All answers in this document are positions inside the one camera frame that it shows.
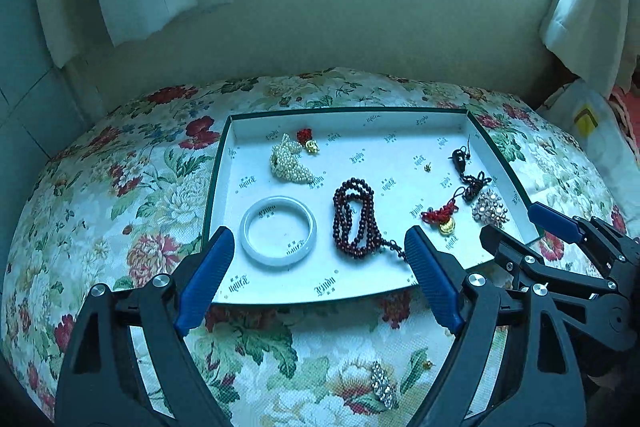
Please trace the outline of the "pearl gold brooch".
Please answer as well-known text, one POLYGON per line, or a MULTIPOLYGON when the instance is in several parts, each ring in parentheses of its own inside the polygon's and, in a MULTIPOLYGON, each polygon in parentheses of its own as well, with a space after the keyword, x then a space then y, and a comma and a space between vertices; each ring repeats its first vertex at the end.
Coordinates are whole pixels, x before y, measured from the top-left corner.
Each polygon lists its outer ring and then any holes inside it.
POLYGON ((472 218, 481 225, 502 229, 509 221, 508 208, 499 194, 492 190, 480 192, 472 208, 472 218))

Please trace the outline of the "silver rhinestone hair clip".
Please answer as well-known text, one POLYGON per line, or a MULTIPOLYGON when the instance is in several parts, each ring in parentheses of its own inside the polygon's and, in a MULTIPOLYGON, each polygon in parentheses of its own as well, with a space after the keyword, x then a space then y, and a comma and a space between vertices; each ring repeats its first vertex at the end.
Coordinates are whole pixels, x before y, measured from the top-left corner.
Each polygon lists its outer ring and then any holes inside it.
POLYGON ((372 392, 378 402, 383 404, 386 410, 394 409, 397 405, 395 386, 390 381, 390 377, 384 367, 378 361, 374 361, 371 364, 370 383, 372 392))

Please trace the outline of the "dark green jewelry tray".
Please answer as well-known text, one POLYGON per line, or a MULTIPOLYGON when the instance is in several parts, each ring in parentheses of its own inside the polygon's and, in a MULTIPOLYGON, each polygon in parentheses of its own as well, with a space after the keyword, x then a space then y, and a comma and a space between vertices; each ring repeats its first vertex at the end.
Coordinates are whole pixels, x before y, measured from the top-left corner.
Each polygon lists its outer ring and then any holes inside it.
POLYGON ((466 152, 466 172, 484 174, 489 190, 508 208, 506 233, 524 244, 539 239, 541 231, 527 216, 530 200, 523 185, 464 109, 301 109, 231 116, 218 145, 204 225, 206 235, 228 228, 235 243, 216 303, 323 303, 410 287, 416 278, 397 249, 417 225, 462 267, 484 265, 490 257, 480 245, 480 223, 462 196, 454 234, 442 236, 420 217, 463 187, 452 161, 460 148, 466 152), (270 171, 271 149, 283 133, 297 142, 303 128, 312 130, 319 145, 318 155, 306 150, 300 155, 314 183, 283 182, 270 171), (431 172, 424 171, 428 162, 431 172), (317 222, 314 250, 284 269, 253 261, 240 242, 245 211, 269 196, 298 199, 317 222))

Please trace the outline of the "pink crochet blanket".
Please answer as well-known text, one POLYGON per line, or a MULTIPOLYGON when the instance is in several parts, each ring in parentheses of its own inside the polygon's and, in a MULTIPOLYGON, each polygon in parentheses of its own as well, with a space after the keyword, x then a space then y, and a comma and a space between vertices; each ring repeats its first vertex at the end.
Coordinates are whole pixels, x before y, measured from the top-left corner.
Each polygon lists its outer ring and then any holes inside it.
POLYGON ((632 92, 625 93, 622 88, 615 87, 608 97, 608 105, 612 108, 620 132, 630 145, 639 147, 639 97, 632 92))

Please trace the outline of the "patterned pillow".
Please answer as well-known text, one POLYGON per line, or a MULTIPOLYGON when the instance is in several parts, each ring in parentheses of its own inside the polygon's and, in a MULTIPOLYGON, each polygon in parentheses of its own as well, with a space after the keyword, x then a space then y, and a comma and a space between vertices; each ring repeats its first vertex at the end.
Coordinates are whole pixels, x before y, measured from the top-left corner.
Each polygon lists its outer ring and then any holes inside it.
POLYGON ((578 142, 620 208, 627 234, 638 239, 639 158, 610 103, 578 79, 554 92, 537 113, 578 142))

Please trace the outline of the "small red gold charm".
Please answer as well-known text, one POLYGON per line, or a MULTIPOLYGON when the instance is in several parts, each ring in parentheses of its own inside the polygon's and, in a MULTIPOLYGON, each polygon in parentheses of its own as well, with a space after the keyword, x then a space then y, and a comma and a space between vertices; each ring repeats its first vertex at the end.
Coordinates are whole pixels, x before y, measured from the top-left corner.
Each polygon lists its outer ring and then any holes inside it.
POLYGON ((297 131, 296 140, 301 147, 310 155, 319 154, 319 145, 314 139, 310 128, 303 128, 297 131))

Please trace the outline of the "white jade bangle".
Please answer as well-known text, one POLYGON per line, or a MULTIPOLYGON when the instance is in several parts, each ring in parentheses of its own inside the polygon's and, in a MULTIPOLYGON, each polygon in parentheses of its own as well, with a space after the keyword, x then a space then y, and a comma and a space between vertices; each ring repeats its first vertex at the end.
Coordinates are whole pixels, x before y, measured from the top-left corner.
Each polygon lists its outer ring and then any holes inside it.
POLYGON ((273 269, 295 265, 317 243, 317 222, 309 208, 290 196, 269 196, 248 208, 240 242, 250 259, 273 269))

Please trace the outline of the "red knot gold charm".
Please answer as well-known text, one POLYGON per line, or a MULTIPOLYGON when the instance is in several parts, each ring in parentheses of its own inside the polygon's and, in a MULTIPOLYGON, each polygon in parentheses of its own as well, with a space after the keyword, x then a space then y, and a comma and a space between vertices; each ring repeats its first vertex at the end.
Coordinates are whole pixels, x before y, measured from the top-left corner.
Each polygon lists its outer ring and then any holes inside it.
POLYGON ((430 207, 420 214, 421 220, 430 227, 437 229, 442 236, 450 236, 454 234, 456 229, 456 221, 454 214, 459 210, 457 199, 464 193, 464 188, 459 186, 448 202, 442 207, 430 207))

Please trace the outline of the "white right curtain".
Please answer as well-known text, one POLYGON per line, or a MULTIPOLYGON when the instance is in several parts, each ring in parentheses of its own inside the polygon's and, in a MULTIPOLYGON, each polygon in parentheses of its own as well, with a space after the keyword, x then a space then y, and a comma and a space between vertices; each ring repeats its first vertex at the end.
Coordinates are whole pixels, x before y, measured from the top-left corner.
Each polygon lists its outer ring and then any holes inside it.
POLYGON ((552 0, 540 38, 592 90, 627 93, 639 61, 639 0, 552 0))

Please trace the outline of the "white pearl cluster brooch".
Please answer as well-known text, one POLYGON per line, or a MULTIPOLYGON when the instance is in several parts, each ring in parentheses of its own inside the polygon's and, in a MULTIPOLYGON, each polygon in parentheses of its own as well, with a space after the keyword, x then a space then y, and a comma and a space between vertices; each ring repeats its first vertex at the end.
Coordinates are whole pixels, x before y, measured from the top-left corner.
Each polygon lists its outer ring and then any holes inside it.
POLYGON ((283 133, 280 142, 271 149, 269 166, 273 176, 283 182, 313 184, 314 174, 300 162, 303 149, 298 142, 283 133))

